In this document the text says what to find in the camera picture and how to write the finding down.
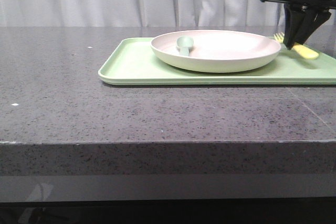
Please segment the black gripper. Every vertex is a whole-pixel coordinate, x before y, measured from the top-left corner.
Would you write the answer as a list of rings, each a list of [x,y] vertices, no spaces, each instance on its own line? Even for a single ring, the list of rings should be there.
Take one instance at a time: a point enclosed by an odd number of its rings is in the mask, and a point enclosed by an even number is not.
[[[305,6],[305,11],[294,5],[285,5],[285,37],[283,43],[291,50],[295,43],[303,44],[322,24],[329,20],[331,13],[326,9],[335,9],[335,0],[260,0]]]

